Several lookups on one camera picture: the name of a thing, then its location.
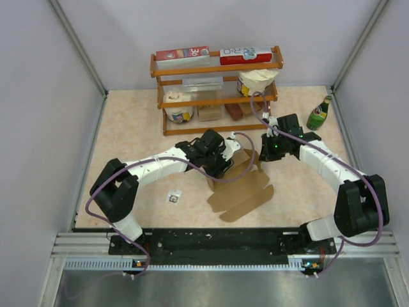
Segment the brown cardboard box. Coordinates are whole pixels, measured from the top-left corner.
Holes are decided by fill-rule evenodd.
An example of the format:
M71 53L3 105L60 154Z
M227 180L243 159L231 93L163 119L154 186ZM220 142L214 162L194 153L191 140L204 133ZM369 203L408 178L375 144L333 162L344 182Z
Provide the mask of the brown cardboard box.
M213 194L207 203L223 222L233 223L253 210L270 201L274 195L274 187L270 178L261 169L259 154L255 152L254 160L251 149L241 149L233 156L233 166L222 177L232 179L247 169L251 170L240 179L230 183L221 183L208 179L207 184Z

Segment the small plastic bag packet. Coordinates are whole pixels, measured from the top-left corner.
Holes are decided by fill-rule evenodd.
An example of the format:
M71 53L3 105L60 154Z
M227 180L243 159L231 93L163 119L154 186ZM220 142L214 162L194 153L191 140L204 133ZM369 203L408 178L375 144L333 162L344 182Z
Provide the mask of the small plastic bag packet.
M181 194L182 192L180 190L170 190L167 195L167 202L177 205L180 200Z

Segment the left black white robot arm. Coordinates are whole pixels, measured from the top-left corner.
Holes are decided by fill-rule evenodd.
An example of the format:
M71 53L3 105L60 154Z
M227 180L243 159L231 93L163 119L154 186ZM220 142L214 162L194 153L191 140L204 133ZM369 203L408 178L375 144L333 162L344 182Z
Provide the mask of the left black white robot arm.
M223 138L208 129L200 138L180 141L170 149L134 162L110 160L90 190L91 199L103 212L104 218L119 231L123 246L130 253L143 250L143 230L132 215L136 194L161 178L191 169L202 169L207 177L220 180L233 165L233 156L241 144L232 135Z

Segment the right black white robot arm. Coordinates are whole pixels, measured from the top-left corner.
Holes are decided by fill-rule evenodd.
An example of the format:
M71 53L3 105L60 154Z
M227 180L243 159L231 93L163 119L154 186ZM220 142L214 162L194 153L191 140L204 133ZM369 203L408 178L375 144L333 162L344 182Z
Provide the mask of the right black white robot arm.
M261 161L278 161L292 155L315 170L337 194L333 214L300 226L298 245L302 251L313 253L326 239L382 231L389 224L387 192L381 176L368 176L338 158L319 135L303 131L296 114L276 118L263 113L260 121L268 127L261 137Z

